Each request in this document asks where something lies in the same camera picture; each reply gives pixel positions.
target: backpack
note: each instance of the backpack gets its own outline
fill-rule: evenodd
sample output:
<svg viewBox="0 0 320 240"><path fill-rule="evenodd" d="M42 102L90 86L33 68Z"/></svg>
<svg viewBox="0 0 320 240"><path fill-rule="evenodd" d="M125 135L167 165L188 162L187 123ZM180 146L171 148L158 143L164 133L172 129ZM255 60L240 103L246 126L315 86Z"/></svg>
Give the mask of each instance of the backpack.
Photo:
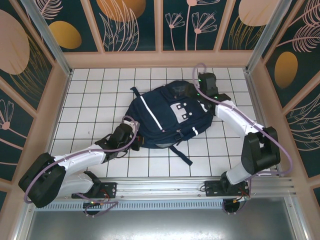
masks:
<svg viewBox="0 0 320 240"><path fill-rule="evenodd" d="M175 80L142 95L132 87L136 98L126 112L140 123L138 135L143 137L143 148L170 148L189 166L192 161L174 145L204 132L215 115L198 99L188 96L190 88L194 88L193 84L183 80Z"/></svg>

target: floor tile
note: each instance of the floor tile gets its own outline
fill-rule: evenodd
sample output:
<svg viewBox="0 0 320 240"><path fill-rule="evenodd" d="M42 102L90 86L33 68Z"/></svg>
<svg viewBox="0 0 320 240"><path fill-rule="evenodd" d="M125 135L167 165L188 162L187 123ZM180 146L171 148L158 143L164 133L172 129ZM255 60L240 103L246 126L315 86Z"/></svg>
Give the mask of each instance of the floor tile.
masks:
<svg viewBox="0 0 320 240"><path fill-rule="evenodd" d="M229 156L231 168L234 168L241 163L241 156Z"/></svg>
<svg viewBox="0 0 320 240"><path fill-rule="evenodd" d="M252 102L248 92L235 92L234 97L237 106L252 106Z"/></svg>
<svg viewBox="0 0 320 240"><path fill-rule="evenodd" d="M169 156L169 148L162 149L152 149L149 150L150 157L168 157Z"/></svg>
<svg viewBox="0 0 320 240"><path fill-rule="evenodd" d="M96 122L94 126L93 138L102 139L108 134L112 134L112 122Z"/></svg>
<svg viewBox="0 0 320 240"><path fill-rule="evenodd" d="M232 92L232 86L229 79L217 79L216 86L218 87L218 91L220 92Z"/></svg>
<svg viewBox="0 0 320 240"><path fill-rule="evenodd" d="M248 92L247 82L244 79L232 79L232 88L234 92Z"/></svg>
<svg viewBox="0 0 320 240"><path fill-rule="evenodd" d="M71 81L68 93L82 94L85 91L87 81Z"/></svg>
<svg viewBox="0 0 320 240"><path fill-rule="evenodd" d="M64 107L80 107L83 93L71 93L66 96Z"/></svg>
<svg viewBox="0 0 320 240"><path fill-rule="evenodd" d="M61 156L71 152L72 139L56 139L53 142L51 156Z"/></svg>
<svg viewBox="0 0 320 240"><path fill-rule="evenodd" d="M206 130L207 138L224 138L225 132L221 121L215 121L211 127Z"/></svg>
<svg viewBox="0 0 320 240"><path fill-rule="evenodd" d="M192 72L193 67L183 67L182 68L182 79L193 79Z"/></svg>
<svg viewBox="0 0 320 240"><path fill-rule="evenodd" d="M227 145L225 138L208 138L209 156L227 156Z"/></svg>
<svg viewBox="0 0 320 240"><path fill-rule="evenodd" d="M228 156L211 156L210 166L212 176L221 176L226 171L230 170Z"/></svg>
<svg viewBox="0 0 320 240"><path fill-rule="evenodd" d="M83 95L82 107L98 107L100 93L85 93Z"/></svg>
<svg viewBox="0 0 320 240"><path fill-rule="evenodd" d="M205 69L203 67L198 67L197 70L198 70L198 73L203 74ZM205 72L206 73L213 73L212 67L207 67Z"/></svg>
<svg viewBox="0 0 320 240"><path fill-rule="evenodd" d="M190 177L190 167L180 157L169 158L170 177Z"/></svg>
<svg viewBox="0 0 320 240"><path fill-rule="evenodd" d="M230 79L228 68L213 68L216 79Z"/></svg>
<svg viewBox="0 0 320 240"><path fill-rule="evenodd" d="M257 120L253 106L238 106L238 109L253 121Z"/></svg>
<svg viewBox="0 0 320 240"><path fill-rule="evenodd" d="M77 123L66 122L59 123L58 130L56 132L56 139L74 139Z"/></svg>
<svg viewBox="0 0 320 240"><path fill-rule="evenodd" d="M241 156L244 141L241 138L227 138L229 156Z"/></svg>
<svg viewBox="0 0 320 240"><path fill-rule="evenodd" d="M242 68L229 67L228 70L231 79L245 79L244 70Z"/></svg>
<svg viewBox="0 0 320 240"><path fill-rule="evenodd" d="M139 93L149 92L150 91L150 80L135 80L134 86L139 91Z"/></svg>
<svg viewBox="0 0 320 240"><path fill-rule="evenodd" d="M134 99L133 93L118 93L116 97L116 106L129 107L133 99Z"/></svg>
<svg viewBox="0 0 320 240"><path fill-rule="evenodd" d="M87 81L85 86L85 93L100 93L101 92L102 80Z"/></svg>
<svg viewBox="0 0 320 240"><path fill-rule="evenodd" d="M231 98L231 101L236 104L235 95L233 92L219 92L220 94L226 94L229 98Z"/></svg>
<svg viewBox="0 0 320 240"><path fill-rule="evenodd" d="M149 157L149 148L140 147L139 151L130 150L129 157Z"/></svg>
<svg viewBox="0 0 320 240"><path fill-rule="evenodd" d="M167 68L166 69L166 79L182 79L182 69L181 68Z"/></svg>
<svg viewBox="0 0 320 240"><path fill-rule="evenodd" d="M97 107L82 107L78 122L94 123L96 121Z"/></svg>
<svg viewBox="0 0 320 240"><path fill-rule="evenodd" d="M91 146L91 139L74 139L71 152L80 151Z"/></svg>
<svg viewBox="0 0 320 240"><path fill-rule="evenodd" d="M190 166L192 177L211 176L208 156L192 156L190 160L193 162Z"/></svg>
<svg viewBox="0 0 320 240"><path fill-rule="evenodd" d="M169 158L150 157L149 177L169 177Z"/></svg>
<svg viewBox="0 0 320 240"><path fill-rule="evenodd" d="M149 158L130 157L128 177L148 177Z"/></svg>
<svg viewBox="0 0 320 240"><path fill-rule="evenodd" d="M116 93L118 90L118 83L118 80L103 81L101 93Z"/></svg>
<svg viewBox="0 0 320 240"><path fill-rule="evenodd" d="M105 69L91 68L88 75L88 80L102 80L104 79Z"/></svg>
<svg viewBox="0 0 320 240"><path fill-rule="evenodd" d="M94 122L79 122L76 125L75 139L92 139L94 133Z"/></svg>
<svg viewBox="0 0 320 240"><path fill-rule="evenodd" d="M118 93L133 93L130 90L135 86L135 80L120 80L118 85Z"/></svg>
<svg viewBox="0 0 320 240"><path fill-rule="evenodd" d="M104 70L103 80L118 80L120 68L106 68Z"/></svg>
<svg viewBox="0 0 320 240"><path fill-rule="evenodd" d="M192 138L188 142L190 157L208 156L207 140L205 138Z"/></svg>
<svg viewBox="0 0 320 240"><path fill-rule="evenodd" d="M89 69L75 69L73 71L72 80L87 80Z"/></svg>
<svg viewBox="0 0 320 240"><path fill-rule="evenodd" d="M97 164L88 167L88 171L92 172L98 178L105 178L107 176L108 163Z"/></svg>
<svg viewBox="0 0 320 240"><path fill-rule="evenodd" d="M116 107L114 113L114 122L121 122L122 118L126 115L128 107Z"/></svg>
<svg viewBox="0 0 320 240"><path fill-rule="evenodd" d="M62 123L75 123L78 121L80 107L64 107L60 122Z"/></svg>
<svg viewBox="0 0 320 240"><path fill-rule="evenodd" d="M135 79L151 79L151 68L136 68Z"/></svg>
<svg viewBox="0 0 320 240"><path fill-rule="evenodd" d="M101 93L98 104L99 107L114 107L116 104L116 97L116 93Z"/></svg>
<svg viewBox="0 0 320 240"><path fill-rule="evenodd" d="M129 158L115 158L109 161L107 177L127 177Z"/></svg>
<svg viewBox="0 0 320 240"><path fill-rule="evenodd" d="M224 134L226 138L239 138L240 136L231 128L231 126L223 122Z"/></svg>
<svg viewBox="0 0 320 240"><path fill-rule="evenodd" d="M167 69L161 67L151 68L151 79L166 79Z"/></svg>
<svg viewBox="0 0 320 240"><path fill-rule="evenodd" d="M197 136L193 137L194 139L205 139L206 138L206 131L198 134Z"/></svg>
<svg viewBox="0 0 320 240"><path fill-rule="evenodd" d="M151 90L167 84L167 80L151 80Z"/></svg>
<svg viewBox="0 0 320 240"><path fill-rule="evenodd" d="M133 80L135 79L135 68L121 68L120 69L120 80Z"/></svg>
<svg viewBox="0 0 320 240"><path fill-rule="evenodd" d="M189 156L189 150L188 150L188 141L182 141L180 142L180 144L177 146L177 145L174 145L174 147L179 150L180 152L182 152L185 156ZM170 157L178 157L177 154L175 154L173 151L171 151L169 149L169 156Z"/></svg>
<svg viewBox="0 0 320 240"><path fill-rule="evenodd" d="M96 122L113 122L114 114L114 107L99 107L96 115Z"/></svg>

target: grout line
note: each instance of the grout line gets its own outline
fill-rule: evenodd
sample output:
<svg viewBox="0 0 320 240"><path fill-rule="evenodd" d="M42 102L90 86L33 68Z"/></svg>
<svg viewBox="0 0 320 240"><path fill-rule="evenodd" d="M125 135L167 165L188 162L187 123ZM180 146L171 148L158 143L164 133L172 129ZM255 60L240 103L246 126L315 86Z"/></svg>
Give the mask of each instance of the grout line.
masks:
<svg viewBox="0 0 320 240"><path fill-rule="evenodd" d="M222 127L223 127L224 136L226 136L225 126L224 126L223 123L222 123ZM226 151L228 153L229 166L230 166L230 169L231 169L231 162L230 162L230 155L229 155L229 149L228 149L228 144L227 144L227 138L225 137L224 139L225 139Z"/></svg>
<svg viewBox="0 0 320 240"><path fill-rule="evenodd" d="M88 74L87 74L87 76L86 76L86 80L87 80L87 81L85 82L85 86L84 86L84 90L83 90L83 94L82 94L82 100L81 100L80 109L79 109L79 113L78 113L77 123L75 124L75 129L74 129L74 134L73 134L73 139L72 139L72 144L71 144L70 152L71 152L71 150L72 150L72 147L73 147L74 141L75 141L75 137L76 137L77 126L78 126L78 121L79 121L79 117L80 117L81 106L82 106L82 103L83 103L84 98L85 98L85 90L86 90L86 86L87 86L87 82L88 82L89 72L90 72L90 69L89 69Z"/></svg>
<svg viewBox="0 0 320 240"><path fill-rule="evenodd" d="M210 154L209 154L209 144L208 144L208 137L207 137L207 130L205 130L205 140L206 140L206 147L208 150L208 160L209 160L209 167L210 167L210 175L212 176L212 170L211 170L211 163L210 163Z"/></svg>

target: purple cable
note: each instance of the purple cable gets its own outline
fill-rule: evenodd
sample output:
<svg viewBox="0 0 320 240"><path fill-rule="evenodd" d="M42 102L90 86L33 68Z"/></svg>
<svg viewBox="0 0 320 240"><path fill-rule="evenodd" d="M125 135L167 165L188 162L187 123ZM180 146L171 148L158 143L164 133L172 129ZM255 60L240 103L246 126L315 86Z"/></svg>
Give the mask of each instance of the purple cable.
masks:
<svg viewBox="0 0 320 240"><path fill-rule="evenodd" d="M122 118L122 122L124 122L124 119L125 119L125 118L130 119L130 120L133 122L133 124L134 124L134 134L133 134L133 137L132 137L131 141L130 141L127 145L125 145L125 146L123 146L123 147L120 147L120 148L118 148L118 149L98 149L98 148L97 148L97 149L91 149L91 150L84 150L84 151L80 151L80 152L73 153L73 154L71 154L71 155L69 155L69 156L67 156L67 157L65 157L65 158L62 158L62 159L60 159L60 160L58 160L58 161L55 161L55 162L49 164L49 165L46 166L43 170L41 170L41 171L38 173L37 176L35 176L35 178L31 181L31 183L30 183L29 186L27 187L27 189L26 189L26 191L25 191L25 194L24 194L24 197L23 197L24 202L25 202L26 204L32 204L32 201L29 201L29 200L28 200L28 194L29 194L31 188L33 187L33 185L35 184L35 182L41 177L41 175L42 175L43 173L45 173L48 169L50 169L51 167L53 167L54 165L57 165L58 163L61 163L61 162L63 162L63 161L67 161L67 160L69 160L69 159L71 159L71 158L73 158L73 157L79 156L79 155L81 155L81 154L89 153L89 152L91 152L91 153L94 153L94 152L113 153L113 152L122 151L122 150L126 149L127 147L129 147L129 146L134 142L134 140L136 139L136 136L137 136L137 133L138 133L138 126L137 126L137 123L135 122L135 120L134 120L132 117L130 117L130 116L124 116L124 117ZM90 199L90 198L85 198L85 199L87 199L87 200L89 200L89 201L92 201L92 202L96 202L96 203L102 203L102 202L95 201L95 200Z"/></svg>
<svg viewBox="0 0 320 240"><path fill-rule="evenodd" d="M231 109L232 111L235 111L237 114L239 114L241 117L243 117L243 119L245 121L247 121L253 128L255 128L256 130L258 130L260 133L262 133L264 136L266 136L270 141L272 141L279 149L281 149L284 154L287 156L289 162L290 162L290 168L287 170L287 171L261 171L261 172L258 172L258 174L272 174L272 175L286 175L288 173L290 173L292 170L293 170L293 167L294 167L294 164L293 164L293 160L291 158L291 156L289 155L289 153L285 150L285 148L283 146L280 145L280 143L278 143L273 137L271 137L269 134L267 134L265 131L263 131L261 128L259 128L256 123L254 121L252 121L250 118L248 118L242 111L240 111L239 109L237 109L236 107L234 106L231 106L231 105L228 105L228 104L225 104L224 102L220 102L220 101L217 101L217 100L214 100L208 96L206 96L204 93L202 93L198 87L198 81L196 80L196 77L195 77L195 73L196 73L196 69L198 66L203 66L204 67L204 72L206 72L207 70L207 66L204 64L204 63L198 63L194 68L193 68L193 71L192 71L192 78L193 78L193 84L194 84L194 87L195 89L197 90L197 92L203 96L205 99L208 99L209 101L215 103L215 104L220 104L226 108L229 108Z"/></svg>

